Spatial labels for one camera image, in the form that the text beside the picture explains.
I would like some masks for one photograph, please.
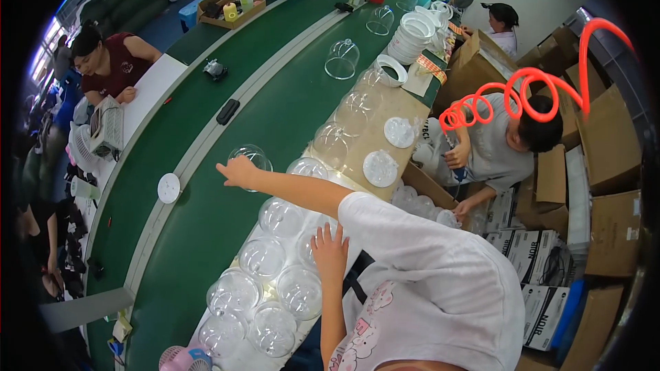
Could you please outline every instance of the cartoon print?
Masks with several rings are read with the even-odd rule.
[[[348,349],[344,354],[339,354],[330,359],[330,371],[355,371],[358,367],[358,357],[354,349]]]
[[[131,73],[131,70],[133,70],[133,64],[129,62],[121,62],[121,70],[123,70],[125,74],[129,74]]]
[[[392,289],[394,286],[395,284],[392,281],[385,281],[375,289],[371,295],[372,303],[370,304],[373,311],[377,311],[392,302]]]
[[[346,351],[355,350],[356,356],[362,359],[371,355],[378,342],[380,330],[374,319],[368,324],[364,318],[359,318],[353,335],[351,342],[346,346]]]

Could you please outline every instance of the pink fan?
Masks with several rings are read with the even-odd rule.
[[[161,355],[158,361],[160,371],[210,371],[210,358],[199,347],[181,347],[174,345]]]

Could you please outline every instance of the black cloth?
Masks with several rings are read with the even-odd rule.
[[[50,240],[48,238],[48,219],[55,215],[57,217],[57,247],[64,246],[67,242],[66,205],[63,202],[53,203],[43,200],[35,200],[30,203],[32,214],[37,221],[39,233],[35,236],[28,235],[28,242],[37,263],[47,266],[50,255]]]

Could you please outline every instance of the blue plastic stool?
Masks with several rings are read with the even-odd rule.
[[[182,7],[179,11],[181,29],[184,30],[184,33],[186,33],[188,29],[197,24],[197,4],[201,1],[202,0],[193,0],[189,4]]]

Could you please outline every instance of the plastic bag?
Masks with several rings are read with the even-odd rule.
[[[458,220],[456,219],[456,215],[454,215],[454,212],[450,210],[441,210],[440,213],[438,214],[438,218],[436,219],[436,222],[446,227],[455,228],[455,229],[460,229],[463,226],[463,224],[458,222]]]

